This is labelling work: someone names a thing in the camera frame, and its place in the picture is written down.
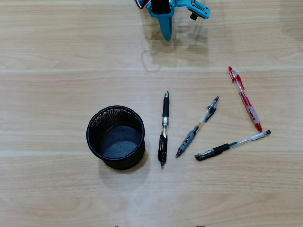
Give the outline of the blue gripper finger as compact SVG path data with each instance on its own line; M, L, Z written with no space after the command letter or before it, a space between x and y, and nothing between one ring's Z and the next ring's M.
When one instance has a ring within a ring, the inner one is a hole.
M172 37L172 17L159 15L157 17L160 25L161 33L166 41L170 41Z

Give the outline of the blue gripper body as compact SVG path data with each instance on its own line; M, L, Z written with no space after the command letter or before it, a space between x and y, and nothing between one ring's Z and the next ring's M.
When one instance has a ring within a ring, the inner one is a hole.
M170 15L176 6L175 0L151 0L147 9L151 17Z

